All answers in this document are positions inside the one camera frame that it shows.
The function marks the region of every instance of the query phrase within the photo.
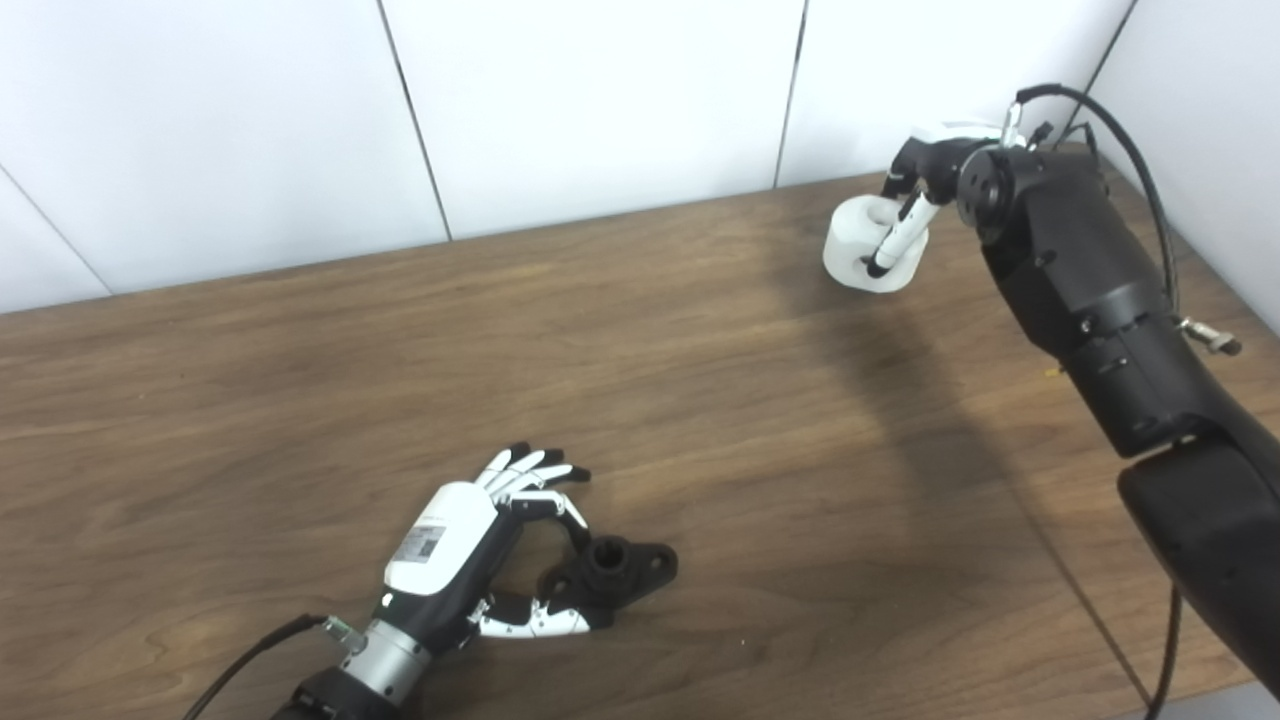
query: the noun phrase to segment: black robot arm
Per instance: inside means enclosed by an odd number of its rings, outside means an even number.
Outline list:
[[[1120,496],[1183,596],[1280,697],[1280,442],[1188,345],[1087,155],[974,154],[961,218],[1027,337],[1123,457]]]

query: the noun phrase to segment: black fingertip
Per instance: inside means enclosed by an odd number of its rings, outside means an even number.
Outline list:
[[[558,486],[561,483],[585,483],[585,482],[588,482],[590,479],[591,479],[591,471],[590,470],[588,470],[586,468],[577,468],[577,466],[575,466],[568,473],[566,473],[566,474],[563,474],[563,475],[561,475],[558,478],[552,478],[550,480],[548,480],[547,482],[547,487],[556,487],[556,486]]]
[[[534,450],[529,447],[527,442],[520,441],[508,447],[507,451],[511,452],[511,460],[507,461],[507,464],[509,465],[511,462],[515,462],[516,460],[520,460],[521,457],[529,455]]]
[[[552,465],[559,465],[564,461],[564,451],[559,448],[544,450],[543,461],[538,464],[539,468],[549,468]]]

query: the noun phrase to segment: label sticker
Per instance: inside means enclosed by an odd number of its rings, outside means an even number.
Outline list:
[[[410,528],[404,536],[404,542],[396,551],[393,561],[399,562],[426,562],[435,552],[435,546],[440,544],[444,537],[444,525],[416,525]]]

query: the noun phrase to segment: panel seam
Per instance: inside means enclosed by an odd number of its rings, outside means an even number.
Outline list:
[[[1089,76],[1089,82],[1084,85],[1084,90],[1082,92],[1085,95],[1093,90],[1093,83],[1097,82],[1098,76],[1102,74],[1102,68],[1107,64],[1107,59],[1111,58],[1111,50],[1116,46],[1116,41],[1120,40],[1120,33],[1124,32],[1124,26],[1129,23],[1129,15],[1133,14],[1133,9],[1137,5],[1138,0],[1129,0],[1129,8],[1125,9],[1124,17],[1120,18],[1120,24],[1116,26],[1116,31],[1111,33],[1111,41],[1107,42],[1107,49],[1102,51],[1102,58],[1098,59],[1098,65],[1093,68],[1093,74]],[[1076,102],[1071,114],[1068,115],[1066,124],[1062,126],[1062,132],[1059,135],[1059,142],[1062,142],[1062,138],[1066,137],[1066,131],[1071,129],[1071,123],[1074,123],[1075,117],[1080,114],[1080,108],[1082,105]]]
[[[431,181],[431,193],[435,196],[435,206],[440,211],[440,222],[444,224],[444,237],[452,242],[453,231],[449,227],[449,217],[444,211],[444,200],[440,197],[440,184],[435,182],[435,169],[431,167],[431,156],[426,151],[426,140],[422,137],[422,126],[417,120],[417,109],[413,106],[413,96],[408,91],[408,81],[404,79],[404,67],[401,64],[399,49],[396,47],[396,36],[392,35],[390,20],[387,19],[387,8],[383,0],[376,0],[378,15],[383,20],[383,32],[387,35],[387,46],[392,51],[392,60],[396,63],[396,76],[399,78],[401,92],[404,94],[404,105],[408,108],[408,117],[413,122],[413,135],[417,137],[417,149],[422,154],[422,164],[426,165],[426,177]]]
[[[54,223],[52,218],[49,217],[49,213],[45,213],[45,209],[41,208],[38,202],[36,202],[36,199],[32,197],[29,192],[27,192],[27,188],[22,187],[22,183],[18,182],[18,178],[13,177],[13,173],[9,172],[9,168],[4,167],[4,163],[0,163],[0,173],[3,173],[4,177],[9,178],[9,182],[13,183],[13,186],[18,190],[18,193],[20,193],[22,197],[27,201],[27,204],[31,205],[32,210],[35,210],[36,214],[40,215],[40,219],[45,220],[45,224],[49,225],[49,229],[54,231],[54,234],[58,236],[58,240],[63,241],[63,245],[65,245],[67,249],[72,251],[72,255],[76,255],[76,259],[81,261],[81,265],[83,265],[86,270],[88,270],[88,274],[93,275],[93,279],[96,279],[99,284],[102,286],[102,290],[105,290],[108,295],[115,295],[115,291],[111,290],[111,286],[108,284],[105,279],[102,279],[102,275],[99,274],[99,272],[93,268],[93,265],[90,265],[88,260],[84,258],[84,254],[81,252],[79,249],[76,247],[76,245],[70,240],[68,240],[67,233],[64,233],[61,228],[59,228],[58,224]]]
[[[809,0],[804,0],[800,9],[800,29],[796,32],[796,54],[791,61],[791,85],[787,86],[787,105],[782,111],[782,135],[778,137],[778,159],[773,164],[773,190],[778,188],[778,178],[782,176],[782,154],[787,146],[787,127],[791,124],[791,100],[796,94],[796,76],[800,73],[800,53],[804,50],[804,31],[809,22]]]

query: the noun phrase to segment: wooden table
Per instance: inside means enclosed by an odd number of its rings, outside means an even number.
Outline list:
[[[1140,706],[1167,582],[1124,462],[952,211],[906,291],[827,278],[832,209],[877,182],[0,318],[5,716],[175,719],[283,620],[364,623],[435,488],[521,438],[594,470],[572,491],[594,527],[671,543],[681,575],[608,632],[443,660],[410,717]],[[1280,430],[1276,340],[1181,268],[1188,313],[1247,342],[1210,365]],[[503,584],[562,542],[534,528]],[[1188,625],[1175,694],[1248,678]],[[335,656],[291,641],[206,717],[266,717]]]

